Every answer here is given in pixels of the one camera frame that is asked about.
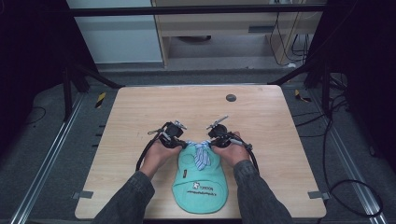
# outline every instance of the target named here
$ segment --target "metal frame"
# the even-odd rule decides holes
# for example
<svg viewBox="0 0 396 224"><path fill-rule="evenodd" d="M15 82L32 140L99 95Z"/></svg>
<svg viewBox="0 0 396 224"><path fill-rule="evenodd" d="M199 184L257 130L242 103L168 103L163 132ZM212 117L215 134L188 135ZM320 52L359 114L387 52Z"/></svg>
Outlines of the metal frame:
<svg viewBox="0 0 396 224"><path fill-rule="evenodd" d="M81 107L83 99L84 99L84 94L79 93L77 96L77 100L74 103L73 106L74 110L70 115L70 118L64 122L60 131L55 137L55 140L53 141L52 146L50 147L46 158L44 159L40 169L37 172L37 175L35 176L35 180L33 181L32 185L25 194L17 211L12 216L10 223L23 224L26 222L27 218L29 217L32 208L35 205L35 201L38 195L40 194L41 190L43 189L43 186L47 180L48 175L50 174L52 166L55 163L59 152L61 151L61 148L64 144L64 140L66 139L66 136L69 134L73 122L75 121L75 118Z"/></svg>

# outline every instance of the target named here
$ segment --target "wooden table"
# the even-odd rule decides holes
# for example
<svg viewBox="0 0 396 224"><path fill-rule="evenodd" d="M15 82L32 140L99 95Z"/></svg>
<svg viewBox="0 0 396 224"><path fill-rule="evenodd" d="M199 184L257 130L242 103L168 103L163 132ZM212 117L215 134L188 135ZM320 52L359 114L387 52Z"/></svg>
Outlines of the wooden table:
<svg viewBox="0 0 396 224"><path fill-rule="evenodd" d="M226 96L234 94L235 102ZM308 191L318 186L304 153L294 123L278 86L176 86L131 87L119 90L105 132L84 186L93 191L80 198L76 217L93 218L134 173L137 160L157 130L175 119L187 126L180 137L201 142L205 128L224 115L229 131L239 131L253 145L261 175L293 217L323 217L321 199L310 199ZM145 218L240 218L233 170L222 163L229 197L217 213L190 214L178 207L172 194L177 158L169 160L152 179L156 193Z"/></svg>

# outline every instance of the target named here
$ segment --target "white cabinet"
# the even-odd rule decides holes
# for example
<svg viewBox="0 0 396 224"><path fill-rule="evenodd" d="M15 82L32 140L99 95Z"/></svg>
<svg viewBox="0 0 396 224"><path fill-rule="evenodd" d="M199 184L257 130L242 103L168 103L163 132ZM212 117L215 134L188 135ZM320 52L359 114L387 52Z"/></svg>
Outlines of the white cabinet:
<svg viewBox="0 0 396 224"><path fill-rule="evenodd" d="M326 3L327 0L294 0L293 4ZM151 0L155 7L176 6L228 6L268 5L273 0ZM321 12L282 13L217 13L194 15L156 16L162 43L163 60L167 63L167 51L172 36L189 35L267 35L279 63L285 63L293 38L300 34L314 34Z"/></svg>
<svg viewBox="0 0 396 224"><path fill-rule="evenodd" d="M67 0L70 8L151 7L149 0ZM76 17L97 64L162 63L153 16Z"/></svg>

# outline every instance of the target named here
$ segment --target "black cable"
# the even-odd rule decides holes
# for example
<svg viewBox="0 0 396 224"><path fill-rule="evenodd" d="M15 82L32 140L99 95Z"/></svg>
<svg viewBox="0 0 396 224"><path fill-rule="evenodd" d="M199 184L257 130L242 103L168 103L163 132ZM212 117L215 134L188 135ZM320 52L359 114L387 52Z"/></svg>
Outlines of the black cable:
<svg viewBox="0 0 396 224"><path fill-rule="evenodd" d="M294 49L294 45L295 45L295 43L296 43L296 41L297 41L297 38L300 38L300 36L299 35L296 35L295 37L294 37L294 40L293 40L293 43L291 44L291 53L293 54L293 55L295 55L295 56L303 56L303 54L297 54L297 53L295 53L295 52L302 52L302 51L304 51L303 49Z"/></svg>
<svg viewBox="0 0 396 224"><path fill-rule="evenodd" d="M240 141L242 143L242 147L245 148L245 150L247 151L247 153L249 154L251 161L253 162L253 166L256 168L257 172L260 173L259 170L259 165L257 164L256 161L256 157L254 156L253 153L253 146L251 144L247 144L246 142L244 142L244 140L242 140L242 138L234 133L222 133L222 132L216 132L217 136L227 136L233 139L236 139L237 141Z"/></svg>
<svg viewBox="0 0 396 224"><path fill-rule="evenodd" d="M278 21L279 21L279 14L280 14L279 12L276 13L276 21L275 21L275 24L274 24L274 29L273 29L273 31L271 32L271 35L270 35L270 46L271 46L271 50L272 50L272 52L273 52L273 54L274 54L274 56L275 56L275 51L274 51L274 48L273 48L273 46L272 46L272 37L273 37L274 31L275 31L275 29L276 29L276 27L277 27L277 32L278 32L278 34L279 34L280 43L282 44L283 53L285 54L286 58L290 60L291 63L297 63L297 62L299 62L300 60L293 60L293 59L291 59L291 58L288 56L287 52L286 52L285 44L283 43L282 35L280 34L280 30L279 30L279 22L278 22ZM286 65L286 64L281 64L281 63L279 63L276 59L275 59L275 61L276 61L276 63L277 63L278 65L280 65L280 66L285 66L285 65Z"/></svg>
<svg viewBox="0 0 396 224"><path fill-rule="evenodd" d="M41 115L40 118L33 120L33 121L26 122L25 125L34 124L34 123L40 121L41 119L43 119L47 114L47 110L42 106L34 106L33 109L42 109L44 113Z"/></svg>
<svg viewBox="0 0 396 224"><path fill-rule="evenodd" d="M304 52L303 52L303 64L305 63L306 57L308 56L308 48L309 48L309 35L305 35Z"/></svg>
<svg viewBox="0 0 396 224"><path fill-rule="evenodd" d="M343 75L341 75L341 76L340 76L340 78L341 78L341 83L343 83L343 85L345 85L345 84L344 84L344 78L343 78Z"/></svg>
<svg viewBox="0 0 396 224"><path fill-rule="evenodd" d="M303 125L308 124L308 123L311 123L311 122L313 122L313 121L315 121L315 120L317 120L317 119L320 119L321 117L324 117L324 116L326 116L326 115L325 115L325 114L319 115L319 116L317 116L317 117L315 117L315 118L313 118L313 119L310 119L310 120L308 120L308 121L306 121L306 122L303 122L303 123L300 123L300 124L296 124L295 126L296 126L296 127L303 126Z"/></svg>
<svg viewBox="0 0 396 224"><path fill-rule="evenodd" d="M341 97L341 96L344 96L344 94L340 94L340 95L338 95L337 97L335 97L335 98L333 99L333 101L332 101L332 106L331 106L331 112L332 112L332 113L334 112L335 109L339 109L340 106L345 105L346 100L341 101L341 102L338 103L337 105L334 105L335 100L336 100L337 98ZM354 214L356 214L356 215L358 215L358 216L361 216L361 217L377 217L378 215L380 215L380 214L382 213L382 211L383 211L383 209L384 209L384 204L383 204L382 199L381 199L381 197L379 196L379 194L378 194L372 187L370 187L369 185L367 185L367 184L365 184L365 183L363 183L363 182L361 182L361 181L359 181L359 180L355 180L355 179L344 179L344 180L341 180L341 181L336 182L336 183L335 183L334 185L332 185L332 186L330 185L329 179L328 179L328 175L327 175L327 170L326 170L326 140L327 140L327 134L328 134L329 130L331 129L331 127L332 127L332 116L329 117L329 121L328 121L328 124L327 124L327 126L326 126L325 133L324 133L324 135L323 135L323 144L322 144L322 169L323 169L323 175L324 175L324 179L325 179L326 186L327 186L327 188L329 189L329 193L334 197L334 199L335 199L337 202L339 202L341 205L343 205L348 211L350 211L350 212L352 212L352 213L354 213ZM378 211L377 211L376 213L374 213L374 214L368 215L368 214L365 214L365 213L361 213L361 212L359 212L359 211L356 211L356 210L352 209L351 207L347 206L344 202L342 202L342 201L333 193L333 191L334 191L338 186L340 186L340 185L342 185L342 184L344 184L344 183L357 183L357 184L361 184L361 185L363 185L364 187L368 188L368 189L373 193L373 195L376 197L376 200L377 200L378 206L379 206Z"/></svg>
<svg viewBox="0 0 396 224"><path fill-rule="evenodd" d="M148 153L149 149L152 147L152 145L154 144L155 141L157 141L160 136L160 134L163 132L163 128L166 127L166 125L168 125L168 123L165 123L161 129L157 130L157 131L152 131L152 132L148 132L148 134L152 134L152 133L156 133L155 136L148 142L148 144L146 145L145 149L143 149L142 154L139 157L139 160L137 161L136 164L136 169L135 171L140 170L140 165L142 164L143 159L146 157L146 154Z"/></svg>
<svg viewBox="0 0 396 224"><path fill-rule="evenodd" d="M309 137L321 137L323 135L324 135L324 133L323 134L318 134L318 135L299 135L299 137L307 137L307 138L309 138Z"/></svg>
<svg viewBox="0 0 396 224"><path fill-rule="evenodd" d="M310 114L318 114L319 112L308 112L308 113L303 113L303 114L297 114L297 115L292 115L292 117L300 117L300 116L305 116L305 115L310 115Z"/></svg>

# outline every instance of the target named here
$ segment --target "floor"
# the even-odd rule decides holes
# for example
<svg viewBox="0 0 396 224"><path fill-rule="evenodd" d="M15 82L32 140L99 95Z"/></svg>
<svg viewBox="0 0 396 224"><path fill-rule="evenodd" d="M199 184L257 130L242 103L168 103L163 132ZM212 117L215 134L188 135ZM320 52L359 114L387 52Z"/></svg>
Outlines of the floor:
<svg viewBox="0 0 396 224"><path fill-rule="evenodd" d="M253 36L212 36L208 41L201 37L174 38L169 52L169 64L165 68L144 67L131 72L105 71L103 76L120 84L134 85L205 85L252 83L265 84L283 77L293 66L301 62L279 65L272 57L272 51L263 35ZM298 76L282 87L296 124L315 118L320 114L319 87L306 90L302 85L304 75ZM77 94L74 100L82 97L82 103L55 163L50 165L47 180L31 207L29 221L32 223L82 223L74 216L77 200L75 192L83 188L90 170L103 125L106 124L117 90L111 90L89 78L91 89L88 93ZM295 97L299 90L304 99ZM94 107L98 95L105 91L106 99L101 108ZM332 97L341 92L332 90ZM46 159L52 142L63 127L64 106L62 86L56 86L39 93L35 107L26 126L21 130L13 147L12 154L2 162L0 171L0 223L8 223L26 192L31 187L35 175ZM323 136L326 119L317 119L301 125L297 131L301 137L305 153L310 162L319 189L327 191L323 175ZM373 186L384 202L384 218L369 219L347 211L335 200L327 202L328 214L322 223L396 223L396 175L382 158L374 158L368 152L367 142L355 122L354 117L343 105L334 110L333 127L329 132L325 161L329 181L357 177ZM348 161L353 161L359 171L350 171ZM361 202L370 201L367 192L358 196L356 191L365 191L359 186L346 185L337 190L337 195L347 204L352 204L364 212ZM296 220L296 223L316 223L316 220Z"/></svg>

